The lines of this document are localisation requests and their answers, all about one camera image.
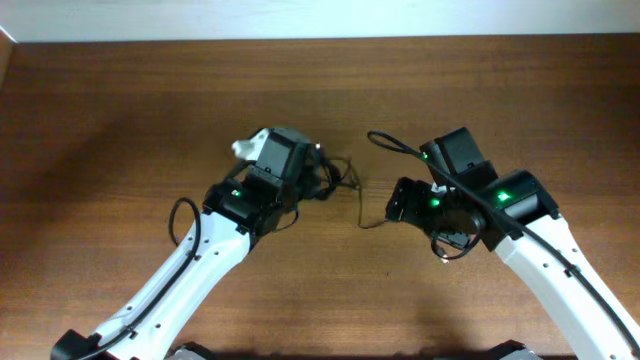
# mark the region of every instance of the white wall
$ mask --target white wall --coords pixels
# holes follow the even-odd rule
[[[17,41],[639,32],[640,0],[0,0]]]

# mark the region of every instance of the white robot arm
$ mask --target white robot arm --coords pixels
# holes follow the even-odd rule
[[[52,360],[162,360],[187,320],[218,281],[303,199],[326,200],[341,183],[339,169],[323,150],[291,129],[262,129],[233,144],[242,161],[209,189],[182,242],[144,287],[116,314],[84,338],[69,330],[54,346]],[[240,182],[235,177],[248,169]],[[320,177],[320,169],[328,178]]]
[[[382,132],[368,136],[422,160],[435,181],[398,180],[387,205],[389,221],[421,228],[443,262],[482,241],[531,289],[580,359],[638,359],[638,324],[591,267],[533,175],[520,170],[498,177],[466,128],[425,143],[419,152]],[[439,243],[461,252],[448,256]]]
[[[629,330],[640,339],[640,328],[600,279],[576,244],[564,218],[544,216],[527,225],[560,251],[602,296]],[[562,263],[529,235],[506,237],[495,249],[500,259],[531,289],[579,359],[637,359],[631,345],[585,287],[567,276]]]

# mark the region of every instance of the black cable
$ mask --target black cable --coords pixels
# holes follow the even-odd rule
[[[471,250],[473,250],[473,248],[476,247],[476,245],[478,245],[478,243],[480,242],[480,236],[476,235],[471,241],[471,243],[467,245],[464,249],[462,249],[462,251],[459,254],[450,256],[450,255],[447,255],[444,252],[444,250],[438,245],[439,236],[440,236],[439,234],[431,235],[431,251],[440,259],[447,260],[447,261],[458,260],[463,258],[467,254],[469,254],[469,252],[471,252]]]
[[[391,143],[397,145],[398,148],[393,148],[392,146],[380,143],[378,141],[373,141],[371,138],[371,135],[377,135],[382,138],[385,138],[389,140]],[[521,231],[522,233],[529,235],[529,237],[531,237],[536,243],[538,243],[545,250],[547,250],[547,252],[549,252],[554,258],[556,258],[565,267],[566,269],[565,272],[567,273],[567,275],[570,274],[571,276],[574,276],[576,280],[580,284],[582,284],[582,286],[589,293],[589,295],[593,297],[596,303],[598,303],[598,305],[602,308],[602,310],[604,310],[604,312],[609,316],[611,321],[616,325],[616,327],[618,328],[622,336],[625,338],[625,340],[628,342],[628,344],[631,346],[635,354],[640,355],[640,345],[638,345],[638,342],[633,337],[633,335],[631,334],[627,326],[624,324],[622,319],[620,319],[618,314],[613,310],[613,308],[611,308],[611,305],[607,303],[607,301],[602,297],[602,295],[600,295],[598,290],[596,290],[593,287],[593,285],[589,282],[589,280],[587,280],[587,278],[585,278],[584,275],[582,275],[582,273],[580,272],[580,269],[576,265],[572,264],[569,260],[567,260],[567,258],[565,258],[564,255],[562,255],[558,250],[556,250],[553,246],[551,246],[540,235],[536,234],[533,230],[529,229],[525,225],[522,225],[519,221],[509,216],[507,213],[504,212],[504,210],[499,210],[491,206],[489,203],[487,203],[484,199],[482,199],[480,196],[474,193],[467,186],[459,182],[457,179],[455,179],[446,171],[440,169],[437,165],[432,163],[431,160],[429,160],[428,158],[423,157],[421,153],[413,150],[411,147],[409,147],[409,145],[381,131],[369,131],[369,133],[367,133],[367,137],[369,138],[369,140],[371,140],[371,142],[385,149],[415,156],[422,162],[426,163],[427,166],[429,166],[429,168],[437,172],[438,175],[447,179],[447,181],[452,185],[452,187],[457,188],[459,191],[467,195],[471,200],[473,200],[482,208],[484,208],[485,211],[489,213],[489,215],[491,215],[494,218],[499,218],[500,220],[505,221],[510,226]]]
[[[296,204],[296,207],[294,208],[294,210],[296,212],[296,217],[293,218],[293,221],[291,222],[291,224],[289,224],[289,225],[287,225],[287,226],[285,226],[283,228],[280,228],[280,229],[275,229],[275,230],[271,231],[271,233],[275,234],[275,233],[277,233],[279,231],[286,230],[286,229],[292,227],[295,223],[297,223],[298,219],[300,218],[300,210],[298,210],[298,204]]]
[[[376,140],[374,138],[374,136],[378,136],[381,137],[387,141],[389,141],[390,143],[396,145],[396,147],[385,144],[383,142],[380,142],[378,140]],[[403,154],[409,154],[409,155],[419,155],[420,153],[413,150],[409,145],[403,143],[402,141],[394,138],[393,136],[382,132],[382,131],[378,131],[378,130],[371,130],[367,133],[367,138],[369,139],[369,141],[371,141],[372,143],[385,148],[387,150],[391,150],[391,151],[395,151],[395,152],[399,152],[399,153],[403,153]]]
[[[162,300],[162,298],[169,291],[171,286],[178,280],[180,275],[182,275],[182,273],[187,269],[191,261],[195,258],[196,253],[198,252],[198,246],[200,245],[200,235],[201,235],[200,233],[202,231],[202,224],[200,223],[200,210],[198,210],[198,206],[193,201],[191,201],[191,199],[180,198],[173,205],[173,208],[171,209],[171,214],[169,215],[169,236],[171,236],[171,239],[175,241],[176,237],[173,231],[173,221],[175,219],[176,211],[178,210],[178,208],[182,203],[187,203],[189,204],[189,206],[191,206],[191,209],[193,210],[193,216],[195,218],[195,223],[196,223],[196,236],[193,241],[193,247],[191,248],[191,251],[187,253],[187,258],[184,260],[180,268],[178,268],[178,270],[173,274],[173,276],[171,276],[169,281],[167,281],[167,283],[162,287],[162,289],[160,289],[160,291],[151,300],[151,302],[144,308],[144,310],[142,310],[142,312],[138,314],[138,316],[136,316],[136,318],[133,319],[133,321],[129,325],[125,326],[125,328],[118,335],[116,335],[116,337],[109,340],[106,344],[102,345],[99,349],[96,349],[87,355],[81,356],[79,358],[75,358],[73,360],[88,360],[88,359],[94,358],[104,353],[105,351],[109,350],[118,342],[120,342],[122,339],[126,338],[129,334],[131,334],[136,328],[136,326],[138,326],[142,322],[142,320],[144,320],[144,318],[147,317],[147,315],[149,315],[149,313],[160,302],[160,300]]]
[[[358,171],[356,171],[356,168],[353,166],[353,164],[351,164],[351,159],[345,159],[345,158],[341,158],[341,157],[335,157],[332,159],[329,159],[331,161],[342,161],[343,163],[345,163],[347,165],[347,170],[345,170],[344,175],[340,178],[340,182],[338,182],[336,185],[337,186],[343,186],[346,188],[349,188],[351,190],[356,190],[358,192],[358,227],[361,229],[373,229],[373,228],[377,228],[380,227],[386,223],[389,222],[389,220],[380,220],[378,222],[375,222],[373,224],[369,224],[369,225],[362,225],[362,210],[364,208],[364,202],[362,200],[362,183],[360,182],[360,177],[358,176]],[[344,182],[344,179],[347,177],[347,175],[349,175],[350,177],[350,182],[346,183]]]
[[[327,165],[321,164],[320,166],[322,167],[322,171],[324,171],[324,176],[327,178],[327,182],[329,183],[329,187],[327,189],[330,189],[330,191],[333,191],[333,189],[335,189],[336,187],[335,187],[335,183],[333,182],[333,177],[331,177],[331,174],[329,173],[329,169],[327,168]]]

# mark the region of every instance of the wooden table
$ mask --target wooden table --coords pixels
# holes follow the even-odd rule
[[[21,44],[0,92],[0,357],[88,335],[173,251],[173,201],[200,202],[231,143],[295,127],[352,156],[365,221],[467,126],[500,174],[533,172],[640,319],[640,35]],[[176,342],[260,354],[393,355],[508,339],[570,352],[528,288],[482,246],[443,265],[409,225],[355,226],[357,196],[301,205],[211,292]],[[187,211],[179,231],[190,224]]]

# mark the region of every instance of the green led light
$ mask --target green led light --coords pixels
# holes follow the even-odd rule
[[[504,201],[507,201],[509,199],[511,199],[511,195],[507,194],[506,192],[501,191],[501,192],[498,193],[498,200],[504,202]]]

